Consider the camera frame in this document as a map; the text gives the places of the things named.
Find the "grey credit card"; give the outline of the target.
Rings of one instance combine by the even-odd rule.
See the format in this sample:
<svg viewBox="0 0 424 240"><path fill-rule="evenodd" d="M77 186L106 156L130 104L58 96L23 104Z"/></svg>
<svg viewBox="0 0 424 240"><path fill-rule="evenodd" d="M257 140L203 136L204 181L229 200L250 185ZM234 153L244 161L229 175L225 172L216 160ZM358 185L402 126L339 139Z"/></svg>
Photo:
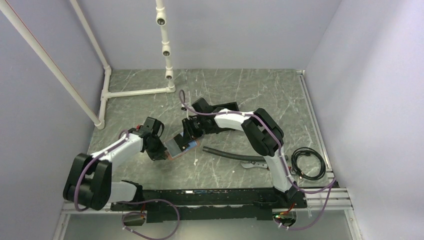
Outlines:
<svg viewBox="0 0 424 240"><path fill-rule="evenodd" d="M182 150L173 138L167 140L164 143L164 146L167 148L167 151L172 158L175 158L177 155L182 153Z"/></svg>

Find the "brown leather card holder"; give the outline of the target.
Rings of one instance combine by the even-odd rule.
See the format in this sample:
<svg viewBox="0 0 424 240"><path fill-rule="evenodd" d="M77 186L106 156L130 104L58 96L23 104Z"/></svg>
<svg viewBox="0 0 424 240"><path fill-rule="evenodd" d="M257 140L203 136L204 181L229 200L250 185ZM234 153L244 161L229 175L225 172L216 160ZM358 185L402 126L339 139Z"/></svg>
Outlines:
<svg viewBox="0 0 424 240"><path fill-rule="evenodd" d="M166 140L163 145L167 148L165 151L167 159L172 161L195 149L199 145L199 141L191 140L187 144L181 145L181 142L173 137Z"/></svg>

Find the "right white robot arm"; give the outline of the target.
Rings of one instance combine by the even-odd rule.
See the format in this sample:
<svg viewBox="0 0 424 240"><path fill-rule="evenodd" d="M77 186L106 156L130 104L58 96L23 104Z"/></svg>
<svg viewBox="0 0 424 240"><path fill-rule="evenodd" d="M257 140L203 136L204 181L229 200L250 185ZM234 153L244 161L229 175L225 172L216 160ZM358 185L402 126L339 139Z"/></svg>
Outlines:
<svg viewBox="0 0 424 240"><path fill-rule="evenodd" d="M276 203L282 208L307 207L305 195L297 189L284 158L284 133L266 110L258 108L256 111L240 112L238 108L219 104L197 109L194 113L182 120L183 132L173 138L181 151L204 135L241 131L270 170Z"/></svg>

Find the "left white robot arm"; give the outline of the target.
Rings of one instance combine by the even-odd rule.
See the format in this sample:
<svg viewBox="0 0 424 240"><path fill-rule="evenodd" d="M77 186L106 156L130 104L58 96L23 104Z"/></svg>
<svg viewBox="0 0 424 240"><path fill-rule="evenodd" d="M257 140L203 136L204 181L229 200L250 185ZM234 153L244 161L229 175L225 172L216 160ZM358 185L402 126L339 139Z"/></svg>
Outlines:
<svg viewBox="0 0 424 240"><path fill-rule="evenodd" d="M92 154L80 153L72 163L63 198L71 201L78 212L101 210L109 203L122 203L131 210L144 203L141 184L112 180L113 172L131 157L144 153L152 160L166 160L166 147L160 137L165 125L147 117L143 124L122 130L118 140Z"/></svg>

